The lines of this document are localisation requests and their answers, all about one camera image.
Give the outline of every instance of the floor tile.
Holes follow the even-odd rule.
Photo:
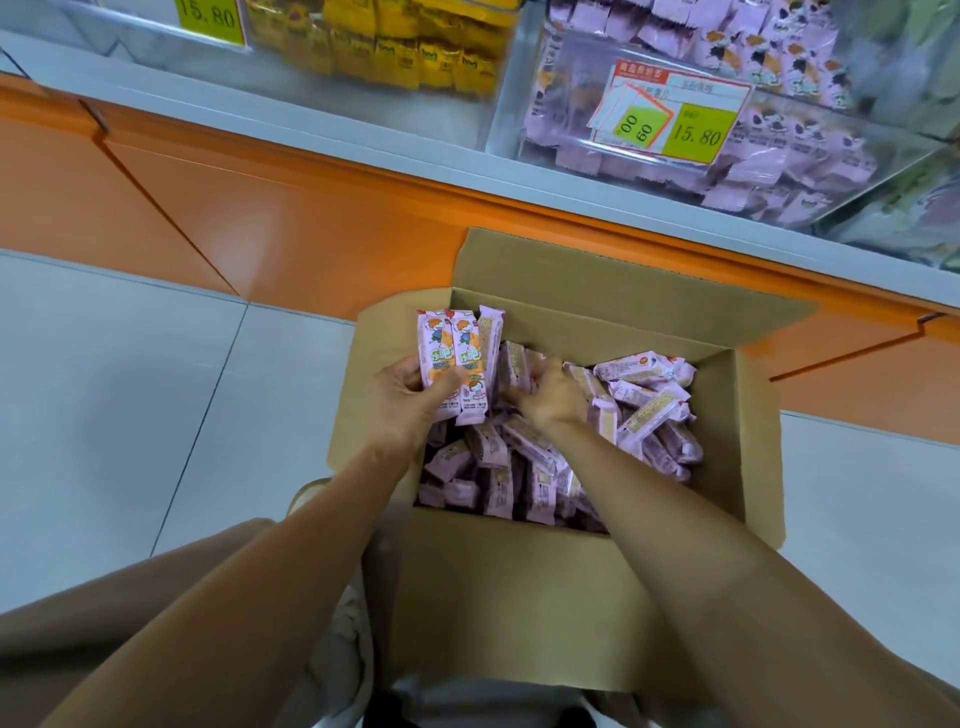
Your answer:
[[[150,555],[244,308],[0,255],[0,612]]]
[[[960,685],[960,449],[781,419],[781,553],[894,652]]]
[[[326,449],[353,325],[250,306],[157,552],[246,519],[280,519],[330,475]]]

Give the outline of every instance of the cardboard box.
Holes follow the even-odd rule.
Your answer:
[[[416,351],[417,309],[484,303],[506,310],[505,340],[563,360],[654,350],[694,363],[691,430],[706,459],[690,487],[782,544],[780,412],[735,347],[799,321],[811,304],[480,230],[468,235],[453,282],[360,314],[330,443],[334,471],[362,443],[370,375]],[[420,461],[394,498],[412,503],[419,476]],[[390,635],[400,673],[704,694],[609,537],[413,508],[400,556]]]

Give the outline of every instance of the green price label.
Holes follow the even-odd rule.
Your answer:
[[[613,134],[645,149],[653,144],[654,139],[669,121],[670,114],[663,109],[630,107],[623,118],[617,122]]]
[[[185,31],[246,45],[235,0],[174,0]]]
[[[684,104],[663,146],[663,155],[712,164],[736,121],[736,111]]]

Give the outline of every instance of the forearm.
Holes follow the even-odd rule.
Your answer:
[[[361,452],[117,650],[44,728],[269,725],[407,465]]]
[[[548,435],[737,725],[956,724],[916,673],[735,519],[585,425]]]

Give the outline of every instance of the hand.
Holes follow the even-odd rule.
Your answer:
[[[536,394],[510,387],[503,395],[534,427],[549,437],[556,425],[587,421],[587,396],[560,359],[550,357],[538,362],[532,374],[537,382]]]
[[[415,356],[380,370],[373,376],[368,445],[388,455],[413,457],[426,443],[437,409],[467,379],[466,369],[453,367],[422,391]]]

